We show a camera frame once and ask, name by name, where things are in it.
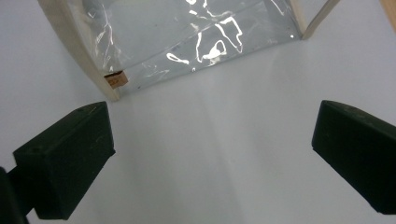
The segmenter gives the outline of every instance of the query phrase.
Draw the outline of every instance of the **black object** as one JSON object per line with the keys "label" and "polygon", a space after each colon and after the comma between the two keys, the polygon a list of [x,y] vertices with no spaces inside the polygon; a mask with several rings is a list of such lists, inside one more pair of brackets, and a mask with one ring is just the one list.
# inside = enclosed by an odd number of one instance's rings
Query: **black object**
{"label": "black object", "polygon": [[74,110],[14,151],[17,163],[0,169],[0,223],[68,219],[115,153],[106,102]]}
{"label": "black object", "polygon": [[396,127],[350,105],[323,101],[314,150],[382,214],[396,214]]}

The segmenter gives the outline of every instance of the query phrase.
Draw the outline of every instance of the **plastic packaging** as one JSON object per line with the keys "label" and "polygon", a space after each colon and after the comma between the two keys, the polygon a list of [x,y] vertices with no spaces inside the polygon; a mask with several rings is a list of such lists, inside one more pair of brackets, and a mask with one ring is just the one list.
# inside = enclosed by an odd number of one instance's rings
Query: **plastic packaging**
{"label": "plastic packaging", "polygon": [[68,0],[104,76],[133,90],[301,39],[289,0]]}

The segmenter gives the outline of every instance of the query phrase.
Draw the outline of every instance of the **white surface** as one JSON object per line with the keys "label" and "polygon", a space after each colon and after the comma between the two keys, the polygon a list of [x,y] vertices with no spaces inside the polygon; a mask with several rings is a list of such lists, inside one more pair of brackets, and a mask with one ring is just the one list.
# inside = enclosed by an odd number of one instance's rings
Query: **white surface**
{"label": "white surface", "polygon": [[[0,164],[10,170],[13,150],[104,97],[35,1],[0,1],[0,27]],[[379,3],[346,0],[308,41],[109,103],[117,154],[67,223],[396,223],[310,146],[323,99],[396,124],[395,58]]]}

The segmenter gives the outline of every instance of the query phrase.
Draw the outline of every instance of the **wooden edge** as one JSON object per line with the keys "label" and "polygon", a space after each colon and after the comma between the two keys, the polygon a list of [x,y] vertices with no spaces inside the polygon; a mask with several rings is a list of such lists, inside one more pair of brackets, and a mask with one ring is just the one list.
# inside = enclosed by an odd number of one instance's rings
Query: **wooden edge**
{"label": "wooden edge", "polygon": [[109,100],[118,101],[120,94],[117,90],[111,88],[85,49],[78,35],[78,29],[74,23],[73,16],[67,6],[67,1],[38,0],[38,3],[43,9],[53,30],[85,74],[87,74]]}
{"label": "wooden edge", "polygon": [[300,34],[302,35],[305,33],[306,30],[306,21],[305,21],[303,9],[301,8],[301,5],[298,3],[298,0],[289,0],[289,2],[290,2],[291,10],[297,22],[297,28]]}
{"label": "wooden edge", "polygon": [[388,15],[390,24],[396,32],[396,1],[395,0],[381,0],[381,5]]}
{"label": "wooden edge", "polygon": [[312,36],[315,30],[319,27],[319,25],[323,22],[323,20],[329,15],[332,9],[340,2],[340,0],[328,0],[323,8],[319,11],[319,13],[315,16],[315,18],[309,23],[303,34],[303,40],[308,39]]}

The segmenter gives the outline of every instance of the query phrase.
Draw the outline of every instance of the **transparent plastic sheet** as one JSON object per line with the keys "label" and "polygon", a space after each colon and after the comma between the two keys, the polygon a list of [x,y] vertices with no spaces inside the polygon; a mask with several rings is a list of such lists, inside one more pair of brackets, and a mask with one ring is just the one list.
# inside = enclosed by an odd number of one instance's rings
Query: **transparent plastic sheet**
{"label": "transparent plastic sheet", "polygon": [[288,0],[68,0],[104,75],[137,90],[256,49],[299,40]]}

